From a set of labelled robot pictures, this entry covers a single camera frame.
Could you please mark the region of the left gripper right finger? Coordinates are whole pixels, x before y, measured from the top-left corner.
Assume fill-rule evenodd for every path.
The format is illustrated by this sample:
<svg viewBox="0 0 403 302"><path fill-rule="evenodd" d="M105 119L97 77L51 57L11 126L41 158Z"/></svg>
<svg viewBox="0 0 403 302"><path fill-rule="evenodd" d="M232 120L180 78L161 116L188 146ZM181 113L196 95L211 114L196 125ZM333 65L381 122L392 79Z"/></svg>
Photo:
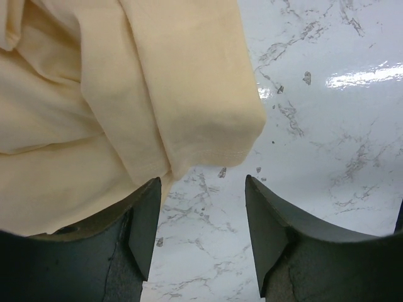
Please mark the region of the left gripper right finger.
<svg viewBox="0 0 403 302"><path fill-rule="evenodd" d="M253 176L246 210L259 294L266 301L401 301L402 219L376 237L328 223Z"/></svg>

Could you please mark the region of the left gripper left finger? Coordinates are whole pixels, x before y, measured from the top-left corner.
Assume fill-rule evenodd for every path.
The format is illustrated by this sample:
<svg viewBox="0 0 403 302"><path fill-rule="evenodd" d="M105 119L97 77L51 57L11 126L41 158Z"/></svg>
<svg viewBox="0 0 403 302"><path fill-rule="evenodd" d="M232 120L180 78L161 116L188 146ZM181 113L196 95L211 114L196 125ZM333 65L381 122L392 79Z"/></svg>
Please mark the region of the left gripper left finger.
<svg viewBox="0 0 403 302"><path fill-rule="evenodd" d="M2 301L139 301L148 280L161 180L51 235L1 232Z"/></svg>

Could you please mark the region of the cream yellow t shirt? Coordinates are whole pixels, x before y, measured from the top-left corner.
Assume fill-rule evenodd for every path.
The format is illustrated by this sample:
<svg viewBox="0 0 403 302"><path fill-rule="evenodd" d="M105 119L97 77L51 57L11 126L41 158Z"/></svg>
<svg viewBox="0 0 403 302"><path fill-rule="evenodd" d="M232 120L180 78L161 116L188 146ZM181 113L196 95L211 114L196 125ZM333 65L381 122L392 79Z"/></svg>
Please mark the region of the cream yellow t shirt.
<svg viewBox="0 0 403 302"><path fill-rule="evenodd" d="M2 1L1 229L53 233L266 123L236 1Z"/></svg>

